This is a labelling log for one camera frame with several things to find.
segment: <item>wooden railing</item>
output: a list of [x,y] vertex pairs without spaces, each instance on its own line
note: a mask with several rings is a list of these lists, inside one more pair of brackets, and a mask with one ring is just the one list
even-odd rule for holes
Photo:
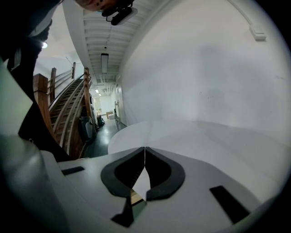
[[[45,124],[47,125],[50,133],[56,140],[56,132],[60,129],[61,121],[64,119],[64,114],[69,111],[65,120],[64,128],[62,129],[61,138],[60,138],[60,146],[66,151],[66,153],[73,159],[78,159],[80,157],[80,151],[83,150],[84,145],[82,145],[82,141],[78,131],[78,122],[82,112],[82,108],[85,105],[85,110],[87,116],[91,117],[91,110],[90,110],[90,97],[89,97],[89,88],[91,85],[89,70],[87,68],[84,69],[84,74],[78,77],[76,80],[72,81],[63,91],[59,94],[59,96],[54,96],[54,85],[56,85],[58,81],[55,81],[56,70],[55,68],[52,69],[51,73],[51,81],[49,90],[47,87],[47,78],[43,77],[42,75],[38,74],[34,77],[34,91],[36,99],[38,98],[38,104],[40,110],[42,111],[43,118]],[[69,78],[75,75],[75,66],[72,68],[72,72],[69,73]],[[74,91],[70,94],[69,98],[66,100],[65,104],[63,105],[54,126],[52,127],[51,120],[50,120],[50,112],[54,110],[54,107],[58,105],[58,102],[62,99],[62,96],[66,94],[66,92],[71,89],[74,83],[80,80],[82,77],[83,80],[78,84],[78,86],[74,89]],[[48,97],[50,97],[52,101],[50,107],[48,107]]]
[[50,105],[55,101],[55,90],[64,82],[75,79],[76,63],[73,63],[72,69],[56,76],[56,68],[52,68],[50,80],[48,81],[48,95],[50,96]]

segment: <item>dark floor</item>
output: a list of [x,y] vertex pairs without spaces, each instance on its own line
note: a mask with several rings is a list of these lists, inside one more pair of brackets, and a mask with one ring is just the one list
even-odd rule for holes
[[108,145],[111,138],[126,126],[122,123],[116,123],[115,120],[107,120],[106,116],[102,116],[105,125],[100,127],[97,132],[95,141],[86,148],[84,158],[94,158],[108,155]]

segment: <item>wooden post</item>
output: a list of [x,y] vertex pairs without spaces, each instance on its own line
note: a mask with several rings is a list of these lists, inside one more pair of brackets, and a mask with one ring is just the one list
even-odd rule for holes
[[89,69],[84,68],[84,99],[87,116],[91,116],[90,95],[89,95]]
[[73,67],[72,67],[72,79],[75,79],[75,69],[76,69],[76,63],[73,63]]
[[45,125],[50,131],[52,137],[56,140],[53,127],[50,121],[50,111],[47,95],[47,83],[48,79],[41,74],[33,76],[33,92],[35,100],[40,108],[42,118],[44,119]]
[[56,68],[52,68],[51,75],[50,75],[50,102],[51,103],[55,100],[55,75],[56,75]]

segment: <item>fluorescent light fixture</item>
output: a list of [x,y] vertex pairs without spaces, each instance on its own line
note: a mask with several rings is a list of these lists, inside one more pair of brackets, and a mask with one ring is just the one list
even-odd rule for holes
[[47,43],[46,42],[43,42],[42,43],[42,48],[45,49],[46,47],[47,47]]
[[102,53],[101,54],[101,67],[102,67],[102,73],[103,74],[107,73],[108,59],[109,59],[109,54],[107,54],[107,53]]

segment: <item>black rectangular slot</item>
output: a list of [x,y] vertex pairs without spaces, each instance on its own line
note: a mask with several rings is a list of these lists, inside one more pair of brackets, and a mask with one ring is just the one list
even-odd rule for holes
[[250,214],[223,186],[213,187],[209,190],[233,224]]
[[62,170],[62,173],[64,174],[64,176],[67,176],[67,175],[80,172],[83,170],[85,170],[83,167],[73,167],[73,168]]

